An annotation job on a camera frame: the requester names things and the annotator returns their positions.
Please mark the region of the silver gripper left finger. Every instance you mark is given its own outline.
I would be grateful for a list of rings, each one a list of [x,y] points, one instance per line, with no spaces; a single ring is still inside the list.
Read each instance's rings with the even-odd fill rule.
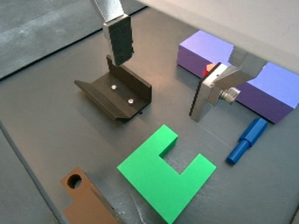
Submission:
[[[90,0],[103,19],[103,31],[115,66],[122,66],[134,55],[131,17],[124,13],[120,0]]]

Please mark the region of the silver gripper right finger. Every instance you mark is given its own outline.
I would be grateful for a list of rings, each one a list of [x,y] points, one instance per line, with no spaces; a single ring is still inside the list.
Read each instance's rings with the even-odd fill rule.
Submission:
[[[199,82],[190,111],[195,122],[207,114],[209,105],[215,105],[219,100],[229,103],[237,100],[241,93],[237,86],[258,77],[267,61],[235,46],[229,63],[230,66],[218,63]]]

